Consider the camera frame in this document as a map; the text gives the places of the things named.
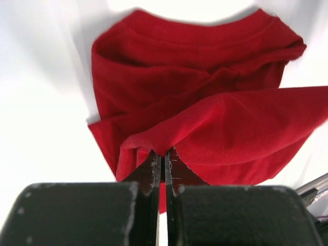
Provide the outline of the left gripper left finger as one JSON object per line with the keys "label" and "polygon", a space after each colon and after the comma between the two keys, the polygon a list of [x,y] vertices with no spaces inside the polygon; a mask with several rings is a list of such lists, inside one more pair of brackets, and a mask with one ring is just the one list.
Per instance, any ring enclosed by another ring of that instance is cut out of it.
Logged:
{"label": "left gripper left finger", "polygon": [[1,245],[158,245],[161,158],[121,182],[34,183],[18,195]]}

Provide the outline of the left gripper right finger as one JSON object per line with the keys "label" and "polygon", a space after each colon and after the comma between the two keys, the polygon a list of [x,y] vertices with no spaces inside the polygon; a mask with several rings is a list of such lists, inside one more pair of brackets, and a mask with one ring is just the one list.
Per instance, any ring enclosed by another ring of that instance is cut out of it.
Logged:
{"label": "left gripper right finger", "polygon": [[284,186],[211,186],[165,156],[169,245],[325,245],[319,222]]}

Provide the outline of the red t shirt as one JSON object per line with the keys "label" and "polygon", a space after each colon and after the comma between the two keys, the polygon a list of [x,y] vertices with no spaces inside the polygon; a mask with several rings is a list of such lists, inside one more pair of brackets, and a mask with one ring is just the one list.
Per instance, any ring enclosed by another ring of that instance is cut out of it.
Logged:
{"label": "red t shirt", "polygon": [[136,10],[92,45],[100,120],[89,125],[117,181],[150,151],[211,185],[275,177],[327,120],[327,87],[280,88],[303,39],[263,10],[217,26]]}

